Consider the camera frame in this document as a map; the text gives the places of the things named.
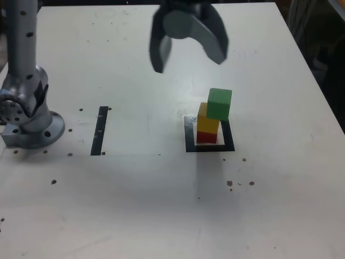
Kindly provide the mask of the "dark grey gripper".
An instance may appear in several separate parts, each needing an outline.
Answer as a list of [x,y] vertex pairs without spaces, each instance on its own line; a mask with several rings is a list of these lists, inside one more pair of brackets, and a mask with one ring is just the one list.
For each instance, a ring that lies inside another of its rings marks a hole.
[[221,16],[211,4],[212,1],[168,0],[168,6],[159,7],[153,15],[149,44],[155,72],[164,71],[171,51],[171,38],[196,40],[216,64],[227,59],[229,39]]

